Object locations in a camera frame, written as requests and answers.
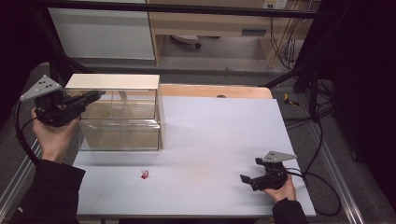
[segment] white panel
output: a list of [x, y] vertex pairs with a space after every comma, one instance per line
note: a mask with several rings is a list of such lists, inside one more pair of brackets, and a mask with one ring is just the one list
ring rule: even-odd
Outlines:
[[147, 12], [63, 8], [49, 12], [70, 57], [154, 60]]
[[80, 90], [157, 90], [159, 75], [74, 74], [67, 89]]

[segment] white table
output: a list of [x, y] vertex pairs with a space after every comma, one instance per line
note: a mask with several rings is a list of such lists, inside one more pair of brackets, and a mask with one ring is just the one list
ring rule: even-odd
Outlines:
[[[255, 158], [270, 150], [294, 154], [276, 100], [172, 96], [163, 106], [163, 151], [78, 153], [74, 165], [87, 171], [78, 216], [271, 216], [271, 198], [239, 175], [264, 175]], [[299, 168], [296, 160], [284, 164]], [[293, 183], [314, 216], [304, 181]]]

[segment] small red object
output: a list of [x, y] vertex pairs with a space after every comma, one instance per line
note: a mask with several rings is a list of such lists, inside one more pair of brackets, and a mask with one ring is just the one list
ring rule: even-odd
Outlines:
[[149, 177], [149, 171], [143, 172], [141, 177], [142, 177], [142, 179], [146, 179], [147, 177]]

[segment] black sleeve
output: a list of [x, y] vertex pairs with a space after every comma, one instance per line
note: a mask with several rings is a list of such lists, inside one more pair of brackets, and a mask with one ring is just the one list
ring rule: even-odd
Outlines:
[[10, 223], [78, 223], [78, 191], [85, 171], [41, 161]]
[[273, 214], [275, 224], [308, 223], [300, 203], [297, 201], [289, 201], [287, 198], [275, 204]]

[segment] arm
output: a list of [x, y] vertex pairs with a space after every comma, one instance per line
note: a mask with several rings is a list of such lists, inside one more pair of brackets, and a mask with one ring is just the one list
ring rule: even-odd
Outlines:
[[291, 175], [280, 189], [264, 189], [276, 203], [273, 208], [275, 224], [308, 223], [303, 208], [297, 202], [296, 190]]
[[62, 164], [77, 124], [78, 119], [74, 119], [54, 128], [34, 120], [42, 161], [10, 223], [78, 223], [78, 191], [85, 171]]

